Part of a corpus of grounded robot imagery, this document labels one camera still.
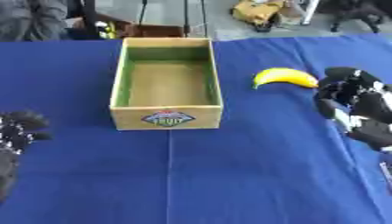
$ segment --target floor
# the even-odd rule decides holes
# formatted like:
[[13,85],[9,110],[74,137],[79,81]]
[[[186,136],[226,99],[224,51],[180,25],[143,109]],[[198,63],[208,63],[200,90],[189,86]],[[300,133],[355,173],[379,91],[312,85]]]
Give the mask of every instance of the floor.
[[[200,2],[189,1],[189,19],[192,37],[204,36],[204,23]],[[317,14],[311,25],[286,25],[264,34],[253,31],[252,27],[234,20],[228,10],[239,0],[205,0],[208,36],[218,40],[265,38],[265,37],[297,37],[297,36],[336,36],[348,33],[369,32],[360,21],[349,21],[341,26],[339,33],[329,32],[331,17]],[[142,0],[96,0],[97,9],[110,16],[137,21],[142,9]],[[144,22],[153,25],[183,25],[184,1],[181,0],[148,0]],[[381,26],[383,35],[392,39],[392,22]]]

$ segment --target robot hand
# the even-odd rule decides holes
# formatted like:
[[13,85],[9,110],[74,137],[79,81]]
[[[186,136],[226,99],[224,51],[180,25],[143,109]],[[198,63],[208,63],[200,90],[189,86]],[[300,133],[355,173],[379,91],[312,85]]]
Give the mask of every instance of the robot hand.
[[335,120],[349,137],[374,150],[392,151],[392,86],[351,67],[327,68],[325,73],[314,96],[321,115]]
[[44,132],[33,132],[47,125],[43,116],[30,111],[0,114],[0,202],[15,181],[18,156],[35,140],[51,138]]

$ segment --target yellow banana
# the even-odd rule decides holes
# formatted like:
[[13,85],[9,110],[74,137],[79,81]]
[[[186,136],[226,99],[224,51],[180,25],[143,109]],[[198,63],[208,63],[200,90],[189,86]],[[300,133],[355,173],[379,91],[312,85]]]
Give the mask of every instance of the yellow banana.
[[276,67],[261,71],[253,79],[253,88],[271,82],[289,82],[305,88],[316,88],[319,82],[308,73],[291,68]]

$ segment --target fruit label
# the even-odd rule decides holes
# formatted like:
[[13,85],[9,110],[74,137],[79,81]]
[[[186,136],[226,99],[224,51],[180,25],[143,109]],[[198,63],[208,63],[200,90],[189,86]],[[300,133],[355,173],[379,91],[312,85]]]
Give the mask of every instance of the fruit label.
[[157,126],[170,128],[177,126],[181,123],[190,122],[194,119],[194,117],[186,115],[182,112],[162,110],[158,111],[157,113],[154,113],[153,115],[145,116],[144,118],[142,118],[142,121],[147,123],[153,123]]

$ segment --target jeans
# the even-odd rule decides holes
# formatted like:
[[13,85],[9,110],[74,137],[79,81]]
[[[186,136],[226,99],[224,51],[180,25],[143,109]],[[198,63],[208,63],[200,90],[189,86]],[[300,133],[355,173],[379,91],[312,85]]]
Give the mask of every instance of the jeans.
[[0,41],[60,39],[66,17],[67,0],[0,0]]

